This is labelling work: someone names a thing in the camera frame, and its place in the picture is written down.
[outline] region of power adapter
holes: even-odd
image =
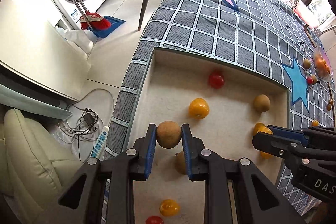
[[[91,113],[86,113],[84,116],[83,116],[85,122],[87,123],[88,126],[91,126],[95,120],[94,118],[92,117]]]

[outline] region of tile floor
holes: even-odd
[[[161,0],[149,0],[142,23],[142,30],[160,2]],[[80,97],[84,97],[94,89],[106,89],[112,94],[113,100],[107,92],[97,90],[89,94],[77,106],[92,109],[103,120],[104,125],[107,126],[110,124],[114,104],[124,75],[142,34],[142,30],[137,31],[141,4],[142,0],[106,0],[97,11],[101,15],[110,15],[126,22],[108,37],[99,39],[94,44],[92,51],[88,55],[88,62],[91,64],[91,68]],[[71,126],[74,126],[82,111],[75,108],[72,108],[71,111],[73,111],[73,115],[68,119],[68,122]],[[76,154],[77,146],[73,145],[72,148],[73,153]],[[86,158],[91,149],[92,142],[81,142],[81,158]]]

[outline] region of power strip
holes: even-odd
[[[100,158],[101,154],[104,152],[106,138],[109,133],[109,127],[104,126],[103,130],[101,131],[100,135],[98,136],[96,143],[94,145],[94,149],[91,152],[91,157],[93,158]]]

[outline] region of blue dustpan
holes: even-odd
[[[90,27],[88,27],[88,30],[93,32],[97,37],[101,38],[107,37],[110,33],[112,33],[116,28],[118,28],[121,24],[125,22],[125,20],[115,17],[110,16],[104,16],[104,17],[111,23],[111,26],[108,29],[98,31],[96,29],[91,29]]]

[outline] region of plastic container of oranges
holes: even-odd
[[[334,72],[330,66],[326,52],[320,45],[314,49],[314,65],[317,74],[324,82],[330,82],[332,80]]]

